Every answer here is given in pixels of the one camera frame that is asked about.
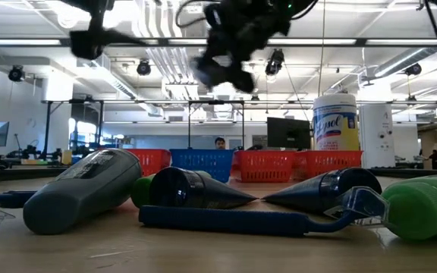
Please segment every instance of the disinfecting wipes canister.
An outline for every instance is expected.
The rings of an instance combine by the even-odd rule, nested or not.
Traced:
[[[355,96],[321,96],[313,103],[316,150],[358,151],[357,104]]]

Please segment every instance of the white column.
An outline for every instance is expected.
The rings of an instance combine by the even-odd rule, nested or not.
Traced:
[[[55,72],[49,78],[43,80],[43,97],[49,101],[67,101],[72,99],[74,81],[71,77]],[[52,104],[55,109],[58,103]],[[68,149],[70,132],[68,120],[71,117],[71,105],[63,104],[50,116],[49,145],[48,153],[54,152],[57,148]]]
[[[390,105],[360,107],[362,167],[395,167],[392,109]]]

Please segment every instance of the desk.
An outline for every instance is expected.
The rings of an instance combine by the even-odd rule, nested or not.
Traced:
[[[0,182],[35,190],[49,179]],[[380,178],[385,187],[394,179]],[[261,197],[287,184],[234,184]],[[242,209],[282,210],[256,201]],[[37,236],[21,210],[0,229],[0,272],[279,273],[437,272],[437,242],[406,243],[384,228],[348,227],[305,238],[214,234],[141,227],[127,202],[68,234]]]

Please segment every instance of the white cylinder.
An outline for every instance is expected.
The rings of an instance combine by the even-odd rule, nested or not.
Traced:
[[[313,103],[315,149],[358,151],[357,103],[350,94],[320,96]]]
[[[362,167],[395,167],[392,109],[390,105],[360,107]]]

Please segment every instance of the green object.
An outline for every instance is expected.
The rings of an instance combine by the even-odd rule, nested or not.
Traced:
[[[154,177],[155,175],[151,174],[134,182],[133,189],[130,192],[130,199],[137,208],[149,205],[149,185]]]
[[[437,175],[404,180],[382,194],[390,202],[388,228],[399,237],[437,237]]]

